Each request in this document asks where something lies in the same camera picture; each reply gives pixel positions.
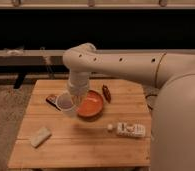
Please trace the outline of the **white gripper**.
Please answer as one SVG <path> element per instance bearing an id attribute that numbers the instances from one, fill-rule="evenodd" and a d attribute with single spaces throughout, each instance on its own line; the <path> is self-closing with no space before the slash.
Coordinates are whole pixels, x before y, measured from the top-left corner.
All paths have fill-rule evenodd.
<path id="1" fill-rule="evenodd" d="M 89 89 L 89 76 L 88 72 L 71 71 L 67 82 L 67 90 L 71 95 L 77 96 L 77 105 L 83 101 L 84 94 Z"/>

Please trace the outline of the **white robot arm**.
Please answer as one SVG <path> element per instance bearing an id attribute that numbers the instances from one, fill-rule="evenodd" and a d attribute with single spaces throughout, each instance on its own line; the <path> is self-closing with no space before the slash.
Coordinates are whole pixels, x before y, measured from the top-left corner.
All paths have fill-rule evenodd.
<path id="1" fill-rule="evenodd" d="M 195 171 L 195 55 L 100 53 L 91 43 L 63 53 L 68 90 L 81 95 L 98 72 L 159 90 L 152 112 L 150 171 Z"/>

